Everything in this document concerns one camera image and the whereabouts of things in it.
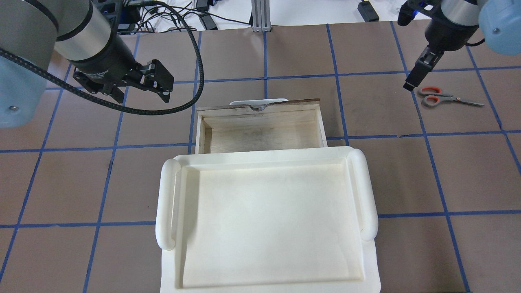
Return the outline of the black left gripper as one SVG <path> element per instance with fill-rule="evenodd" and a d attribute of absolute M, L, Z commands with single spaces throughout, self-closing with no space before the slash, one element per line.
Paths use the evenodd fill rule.
<path fill-rule="evenodd" d="M 157 59 L 146 65 L 138 63 L 119 35 L 111 35 L 96 55 L 72 61 L 73 78 L 91 94 L 102 93 L 122 104 L 124 93 L 119 87 L 130 86 L 157 94 L 169 103 L 174 77 Z"/>

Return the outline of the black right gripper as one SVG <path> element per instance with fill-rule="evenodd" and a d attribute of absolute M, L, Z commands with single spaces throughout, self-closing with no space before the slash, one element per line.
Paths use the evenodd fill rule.
<path fill-rule="evenodd" d="M 465 46 L 478 30 L 479 2 L 477 0 L 407 0 L 398 13 L 398 25 L 407 26 L 421 13 L 430 17 L 423 50 L 403 88 L 411 92 L 433 71 L 445 51 Z"/>

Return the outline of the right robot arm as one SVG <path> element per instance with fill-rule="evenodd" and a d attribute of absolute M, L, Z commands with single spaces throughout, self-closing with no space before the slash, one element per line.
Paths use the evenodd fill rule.
<path fill-rule="evenodd" d="M 437 65 L 445 52 L 471 46 L 480 29 L 483 42 L 502 55 L 521 51 L 519 0 L 407 0 L 398 13 L 398 25 L 407 26 L 418 13 L 430 17 L 425 30 L 427 46 L 408 74 L 404 89 L 413 91 Z"/>

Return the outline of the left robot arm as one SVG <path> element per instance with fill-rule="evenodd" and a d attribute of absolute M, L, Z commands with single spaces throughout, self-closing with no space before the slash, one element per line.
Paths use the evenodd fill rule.
<path fill-rule="evenodd" d="M 43 70 L 57 52 L 76 68 L 73 78 L 84 89 L 119 104 L 123 86 L 154 92 L 166 103 L 173 89 L 164 65 L 138 63 L 91 0 L 2 0 L 1 51 Z"/>

